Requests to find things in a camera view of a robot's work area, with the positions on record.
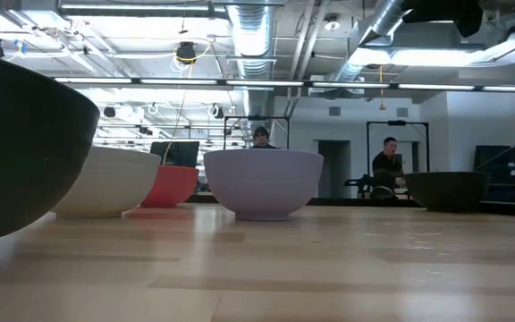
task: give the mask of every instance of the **black frame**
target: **black frame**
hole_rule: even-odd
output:
[[[428,122],[406,122],[406,121],[368,121],[367,122],[367,174],[371,175],[371,149],[370,149],[370,127],[371,124],[386,124],[388,126],[405,126],[407,124],[416,124],[425,126],[426,139],[426,171],[430,172],[430,138],[428,135]]]
[[[225,116],[224,117],[224,149],[228,132],[228,120],[248,120],[248,121],[267,121],[267,120],[285,120],[287,122],[287,149],[290,149],[290,117],[289,116]]]

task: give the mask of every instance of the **person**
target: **person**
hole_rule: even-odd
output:
[[[383,151],[373,159],[373,175],[377,185],[394,189],[405,185],[401,162],[394,157],[397,151],[397,140],[389,137],[383,141]]]
[[[276,148],[269,144],[269,132],[263,126],[254,131],[254,146],[251,148]]]

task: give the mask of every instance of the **white wall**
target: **white wall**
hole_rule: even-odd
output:
[[[420,118],[430,127],[430,171],[450,170],[447,93],[440,93],[420,105]]]
[[[371,128],[370,161],[383,150],[383,140],[393,136],[397,140],[418,141],[424,147],[423,137],[412,127],[373,125]],[[351,143],[351,179],[360,178],[367,172],[367,139],[365,122],[348,124],[295,123],[291,122],[291,150],[317,153],[320,140],[349,140]]]
[[[285,98],[277,97],[275,110],[279,114],[285,108]],[[397,120],[396,108],[407,107],[409,119],[419,120],[419,106],[413,105],[408,98],[386,98],[384,105],[386,110],[379,110],[380,99],[367,102],[365,99],[337,99],[327,101],[322,98],[303,98],[295,109],[291,119],[290,149],[317,153],[317,143],[320,140],[347,140],[350,141],[351,179],[360,178],[367,172],[367,121],[391,121]],[[340,106],[342,115],[329,116],[329,106]],[[417,141],[420,143],[419,164],[424,170],[425,162],[425,133],[423,127],[418,126],[418,131],[412,126],[391,127],[387,125],[371,125],[370,132],[370,160],[383,149],[383,140],[392,136],[399,141]],[[284,146],[285,137],[280,131],[275,130],[273,144]]]
[[[420,115],[431,126],[433,171],[471,171],[476,145],[515,145],[515,94],[442,93]]]
[[[476,145],[515,145],[515,94],[450,93],[451,170],[470,171]]]

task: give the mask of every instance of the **white bowl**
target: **white bowl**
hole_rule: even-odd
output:
[[[148,195],[159,166],[154,154],[93,147],[79,178],[52,211],[58,218],[120,217]]]
[[[287,220],[315,195],[323,157],[278,149],[208,152],[204,166],[215,198],[236,219]]]

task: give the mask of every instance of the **lavender bowl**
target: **lavender bowl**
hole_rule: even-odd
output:
[[[282,221],[316,193],[323,157],[277,149],[239,149],[204,155],[215,198],[236,219]]]

